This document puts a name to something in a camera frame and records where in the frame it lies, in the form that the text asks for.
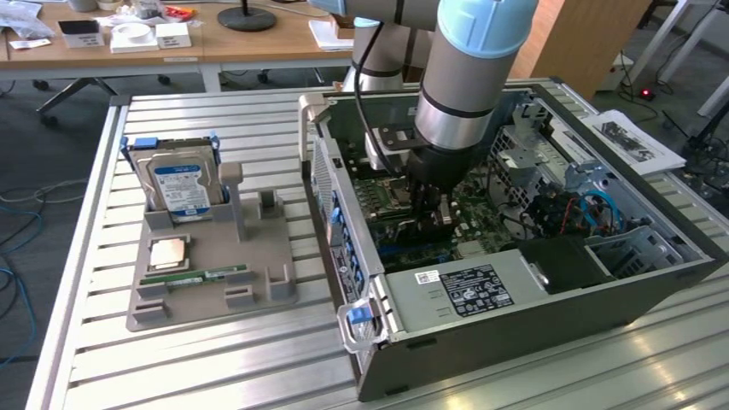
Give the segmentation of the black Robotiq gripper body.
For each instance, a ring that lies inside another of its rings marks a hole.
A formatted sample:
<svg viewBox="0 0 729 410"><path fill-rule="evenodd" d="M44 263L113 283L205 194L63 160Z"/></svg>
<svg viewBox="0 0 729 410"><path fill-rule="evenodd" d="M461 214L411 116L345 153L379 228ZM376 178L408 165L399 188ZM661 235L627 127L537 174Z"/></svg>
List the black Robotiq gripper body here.
<svg viewBox="0 0 729 410"><path fill-rule="evenodd" d="M428 145L411 151L407 162L408 176L423 185L452 190L465 178L472 161L471 148L452 150Z"/></svg>

